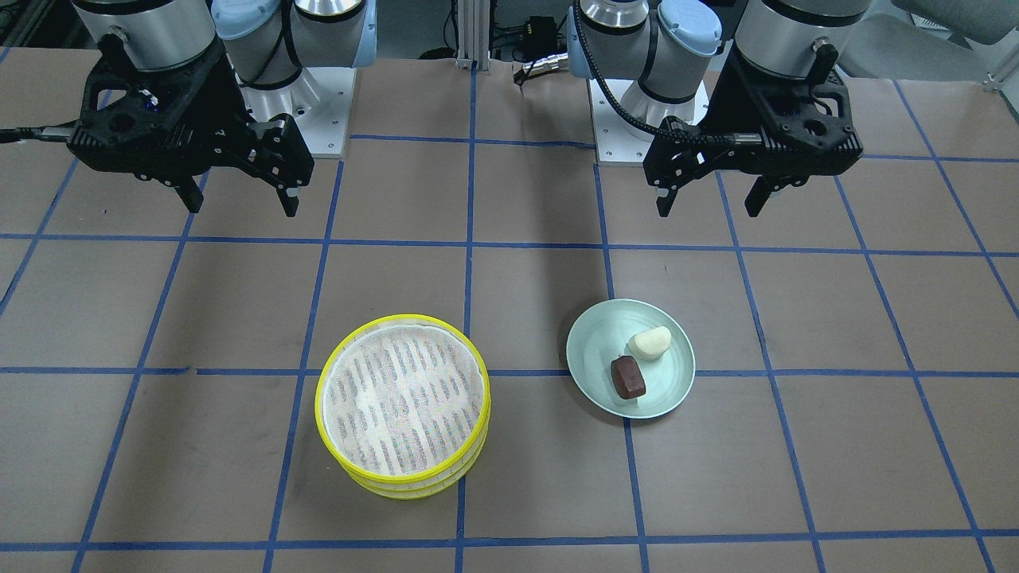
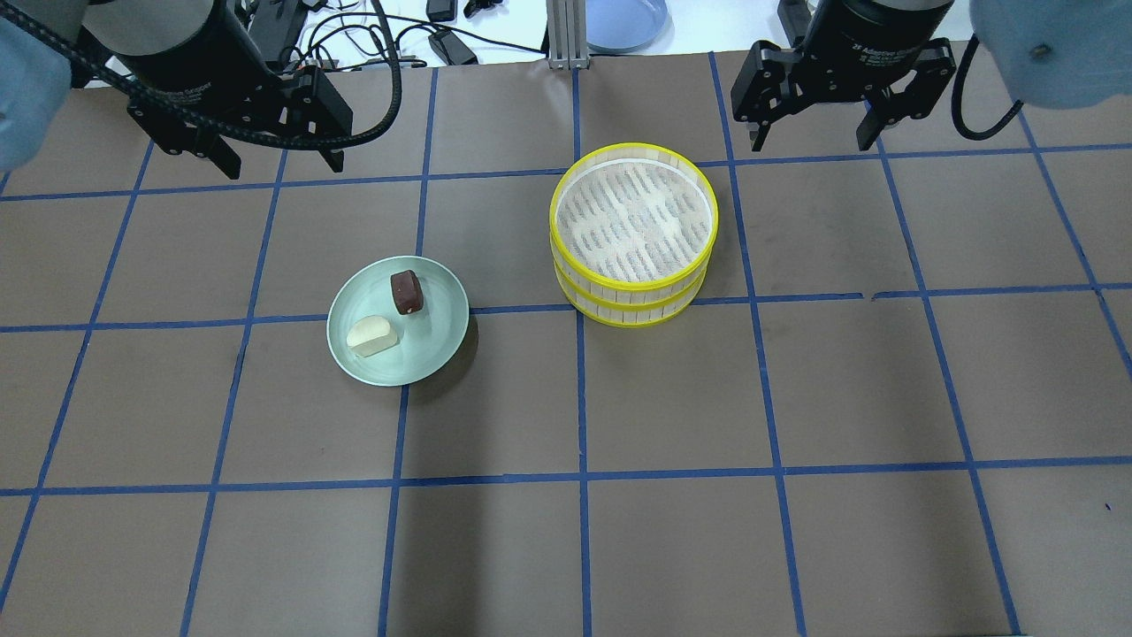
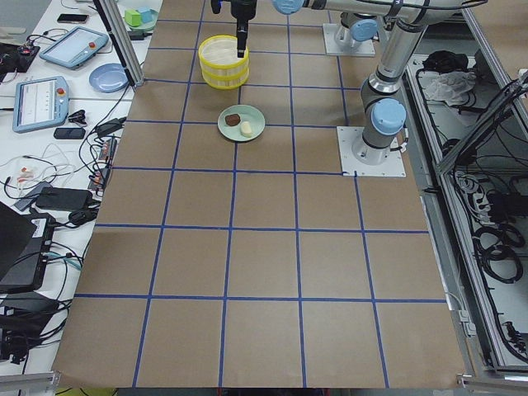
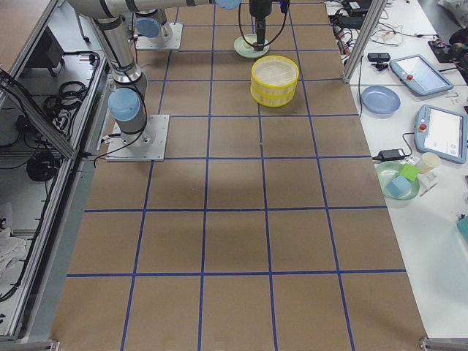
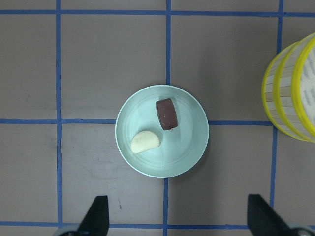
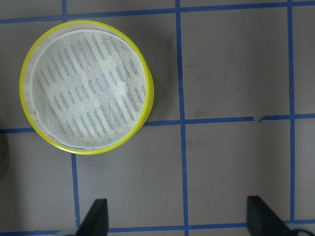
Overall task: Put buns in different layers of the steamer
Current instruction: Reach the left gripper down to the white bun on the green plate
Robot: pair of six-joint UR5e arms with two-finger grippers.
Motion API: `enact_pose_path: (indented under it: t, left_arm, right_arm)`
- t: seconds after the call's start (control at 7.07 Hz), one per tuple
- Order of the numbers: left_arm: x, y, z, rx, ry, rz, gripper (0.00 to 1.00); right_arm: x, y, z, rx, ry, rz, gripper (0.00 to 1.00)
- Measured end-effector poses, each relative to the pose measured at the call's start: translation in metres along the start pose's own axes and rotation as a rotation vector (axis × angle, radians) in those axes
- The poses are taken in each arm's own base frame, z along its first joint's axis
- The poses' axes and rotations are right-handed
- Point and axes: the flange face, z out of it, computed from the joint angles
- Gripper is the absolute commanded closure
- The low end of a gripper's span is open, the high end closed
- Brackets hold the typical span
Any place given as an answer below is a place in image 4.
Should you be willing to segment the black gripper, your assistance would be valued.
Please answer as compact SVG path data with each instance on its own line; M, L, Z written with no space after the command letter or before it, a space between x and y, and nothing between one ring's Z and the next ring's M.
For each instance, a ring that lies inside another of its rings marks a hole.
M255 51L263 51L265 46L266 18L271 14L272 4L269 0L250 0L249 13L255 19L257 41Z

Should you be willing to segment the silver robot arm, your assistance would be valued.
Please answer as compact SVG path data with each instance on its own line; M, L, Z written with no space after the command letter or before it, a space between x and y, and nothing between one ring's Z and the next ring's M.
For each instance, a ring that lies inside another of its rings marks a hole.
M71 1L79 14L92 21L97 39L111 66L116 90L110 94L108 109L120 128L126 146L146 146L154 141L155 134L148 127L144 107L147 80L132 54L129 35L122 15L136 14L147 20L138 32L145 37L158 37L165 19L165 9L196 7L210 1Z
M238 10L237 26L240 37L236 40L234 47L236 52L243 57L261 57L269 50L269 45L281 34L280 29L277 35L270 41L265 38L266 18L271 14L273 1L249 1L249 15L254 19L254 33L248 37L241 24L242 1L211 1L224 10ZM136 12L136 30L140 36L151 40L168 39L172 36L170 27L167 24L167 16L164 9L148 10L146 12Z

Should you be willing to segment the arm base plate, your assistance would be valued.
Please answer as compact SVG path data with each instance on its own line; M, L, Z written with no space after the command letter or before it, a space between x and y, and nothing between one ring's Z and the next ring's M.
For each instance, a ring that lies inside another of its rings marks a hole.
M179 50L183 27L183 23L167 22L161 27L157 37L139 36L136 48L143 51Z
M132 145L129 135L111 138L105 159L110 162L162 162L165 159L169 115L149 115L146 129Z

